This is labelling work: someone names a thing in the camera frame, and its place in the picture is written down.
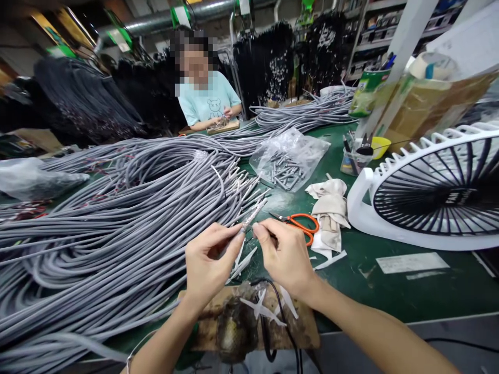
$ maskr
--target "hand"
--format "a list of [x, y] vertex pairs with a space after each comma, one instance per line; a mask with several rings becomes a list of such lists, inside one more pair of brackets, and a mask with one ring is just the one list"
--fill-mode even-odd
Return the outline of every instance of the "hand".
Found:
[[260, 242], [264, 266], [272, 279], [297, 299], [306, 301], [307, 293], [319, 278], [310, 263], [303, 231], [269, 218], [253, 224], [253, 232]]
[[[186, 297], [196, 302], [199, 312], [225, 285], [243, 244], [244, 234], [234, 237], [242, 224], [231, 228], [213, 223], [186, 247]], [[225, 254], [218, 258], [229, 243]]]
[[213, 118], [212, 119], [212, 123], [210, 126], [214, 126], [216, 124], [218, 124], [220, 122], [220, 120], [222, 119], [222, 117], [216, 117], [216, 118]]
[[232, 110], [232, 108], [224, 108], [224, 116], [228, 117], [229, 119], [234, 117], [234, 111]]

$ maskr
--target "green workbench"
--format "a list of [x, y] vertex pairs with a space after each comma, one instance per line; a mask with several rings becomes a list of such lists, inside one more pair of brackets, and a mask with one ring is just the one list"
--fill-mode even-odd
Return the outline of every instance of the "green workbench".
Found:
[[[331, 147], [301, 190], [294, 194], [272, 190], [256, 221], [269, 218], [269, 211], [282, 215], [310, 213], [316, 200], [304, 189], [309, 184], [326, 181], [327, 172], [333, 178], [344, 180], [349, 191], [355, 177], [339, 171], [343, 155], [342, 134], [349, 128], [353, 129], [354, 126], [328, 126], [308, 132], [308, 135], [328, 141]], [[251, 171], [247, 160], [241, 161], [241, 167]], [[262, 190], [267, 188], [264, 185], [259, 187]], [[444, 274], [407, 280], [406, 273], [384, 274], [377, 266], [376, 258], [431, 250], [370, 236], [354, 228], [342, 229], [342, 243], [347, 257], [319, 270], [318, 274], [354, 300], [383, 310], [404, 323], [499, 313], [499, 283], [470, 252], [439, 251], [439, 255], [450, 266], [443, 270]], [[243, 256], [256, 244], [257, 240], [249, 233]], [[310, 255], [318, 258], [312, 260], [314, 266], [325, 261], [324, 257], [313, 251], [310, 251]], [[264, 275], [267, 275], [267, 271], [261, 251], [257, 251], [251, 264], [242, 273], [241, 280]], [[316, 316], [320, 333], [339, 331], [324, 316], [318, 313]], [[159, 328], [163, 322], [160, 320], [128, 331], [110, 339], [107, 344], [129, 353], [149, 331]]]

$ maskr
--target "yellow container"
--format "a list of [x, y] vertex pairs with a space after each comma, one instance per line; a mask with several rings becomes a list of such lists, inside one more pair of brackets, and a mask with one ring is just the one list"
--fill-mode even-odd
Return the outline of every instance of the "yellow container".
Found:
[[388, 147], [390, 147], [391, 141], [386, 138], [374, 137], [372, 147], [374, 150], [373, 159], [380, 159], [385, 154]]

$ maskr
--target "pen holder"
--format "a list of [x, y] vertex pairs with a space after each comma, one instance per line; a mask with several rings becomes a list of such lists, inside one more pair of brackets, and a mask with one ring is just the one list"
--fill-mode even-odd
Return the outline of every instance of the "pen holder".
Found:
[[363, 156], [357, 152], [347, 152], [345, 148], [343, 148], [343, 161], [339, 170], [345, 174], [356, 177], [363, 168], [369, 165], [372, 159], [373, 156]]

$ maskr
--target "forearm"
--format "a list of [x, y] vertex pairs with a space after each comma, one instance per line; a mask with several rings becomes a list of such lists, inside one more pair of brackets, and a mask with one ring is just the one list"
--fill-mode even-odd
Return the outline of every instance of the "forearm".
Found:
[[133, 357], [130, 374], [171, 373], [203, 308], [186, 296], [173, 314]]
[[190, 128], [191, 128], [191, 130], [194, 130], [194, 131], [203, 131], [214, 124], [215, 124], [215, 122], [213, 121], [213, 119], [209, 119], [207, 121], [198, 122], [195, 125], [190, 126]]
[[239, 115], [239, 113], [242, 112], [243, 106], [241, 104], [236, 104], [236, 105], [231, 107], [231, 110], [232, 110], [232, 117], [231, 118], [234, 118], [234, 117], [237, 117]]
[[383, 372], [458, 372], [398, 319], [357, 303], [320, 279], [313, 288], [304, 301], [338, 325]]

